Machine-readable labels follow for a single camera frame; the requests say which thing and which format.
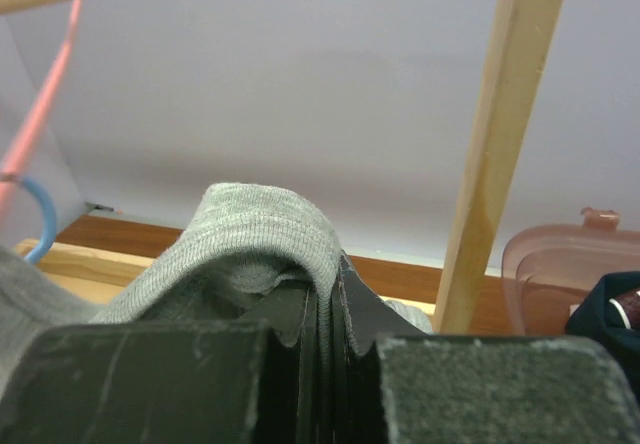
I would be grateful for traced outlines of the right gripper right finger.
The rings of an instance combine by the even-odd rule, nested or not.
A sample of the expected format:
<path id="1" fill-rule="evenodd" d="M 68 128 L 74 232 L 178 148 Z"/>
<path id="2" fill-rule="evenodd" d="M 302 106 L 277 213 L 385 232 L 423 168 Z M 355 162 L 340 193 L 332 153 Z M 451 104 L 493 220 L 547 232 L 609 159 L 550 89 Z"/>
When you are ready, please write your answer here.
<path id="1" fill-rule="evenodd" d="M 426 334 L 343 258 L 332 292 L 338 443 L 635 443 L 622 369 L 577 337 Z"/>

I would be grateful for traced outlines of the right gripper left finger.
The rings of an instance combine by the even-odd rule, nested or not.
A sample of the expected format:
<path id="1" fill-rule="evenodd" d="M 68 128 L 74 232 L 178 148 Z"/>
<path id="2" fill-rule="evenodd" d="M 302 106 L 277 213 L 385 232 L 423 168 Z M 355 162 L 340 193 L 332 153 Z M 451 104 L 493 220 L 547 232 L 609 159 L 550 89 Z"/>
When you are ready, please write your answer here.
<path id="1" fill-rule="evenodd" d="M 243 316 L 66 326 L 27 349 L 5 443 L 308 443 L 315 291 L 284 283 Z"/>

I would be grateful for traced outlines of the grey tank top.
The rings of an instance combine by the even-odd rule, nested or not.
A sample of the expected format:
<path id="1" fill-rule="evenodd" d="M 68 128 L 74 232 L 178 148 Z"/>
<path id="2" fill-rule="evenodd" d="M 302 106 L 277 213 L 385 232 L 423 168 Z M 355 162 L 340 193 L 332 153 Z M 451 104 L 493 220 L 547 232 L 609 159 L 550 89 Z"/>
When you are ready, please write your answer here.
<path id="1" fill-rule="evenodd" d="M 223 183 L 205 192 L 178 240 L 106 304 L 50 281 L 1 250 L 1 381 L 42 332 L 71 324 L 193 321 L 246 311 L 282 282 L 300 280 L 318 298 L 322 374 L 330 371 L 330 297 L 348 261 L 329 220 L 278 187 Z"/>

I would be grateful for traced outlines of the navy maroon tank top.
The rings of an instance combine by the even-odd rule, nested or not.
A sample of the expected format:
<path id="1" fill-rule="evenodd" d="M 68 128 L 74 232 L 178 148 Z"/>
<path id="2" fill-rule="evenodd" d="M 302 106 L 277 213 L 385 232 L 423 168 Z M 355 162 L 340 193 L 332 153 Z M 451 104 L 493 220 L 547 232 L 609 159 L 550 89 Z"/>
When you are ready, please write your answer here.
<path id="1" fill-rule="evenodd" d="M 639 272 L 603 276 L 571 314 L 565 331 L 601 344 L 639 392 Z"/>

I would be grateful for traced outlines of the light blue hanger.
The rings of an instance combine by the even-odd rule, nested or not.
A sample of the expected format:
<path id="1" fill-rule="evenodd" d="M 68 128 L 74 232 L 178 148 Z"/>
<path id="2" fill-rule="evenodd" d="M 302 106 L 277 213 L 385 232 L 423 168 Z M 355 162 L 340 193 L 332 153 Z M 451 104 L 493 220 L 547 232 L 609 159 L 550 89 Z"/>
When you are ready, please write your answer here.
<path id="1" fill-rule="evenodd" d="M 57 236 L 57 212 L 54 202 L 46 189 L 37 181 L 17 174 L 3 173 L 2 183 L 19 185 L 37 203 L 42 217 L 42 230 L 37 244 L 24 256 L 24 260 L 37 264 L 51 249 Z"/>

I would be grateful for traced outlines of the pink plastic hanger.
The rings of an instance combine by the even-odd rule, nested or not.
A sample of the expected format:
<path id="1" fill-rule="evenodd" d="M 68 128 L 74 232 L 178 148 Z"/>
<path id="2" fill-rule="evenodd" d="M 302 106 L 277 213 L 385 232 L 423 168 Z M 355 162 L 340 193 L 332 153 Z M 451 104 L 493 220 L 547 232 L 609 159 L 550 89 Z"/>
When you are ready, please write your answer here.
<path id="1" fill-rule="evenodd" d="M 54 99 L 69 64 L 79 16 L 81 14 L 82 0 L 73 0 L 68 17 L 68 27 L 65 39 L 60 46 L 58 54 L 50 67 L 50 70 L 31 105 L 27 116 L 14 136 L 11 145 L 1 162 L 1 219 L 4 219 L 13 195 L 8 188 L 9 184 L 17 183 L 22 178 L 25 169 L 36 148 L 40 136 L 46 128 L 46 121 L 52 109 Z"/>

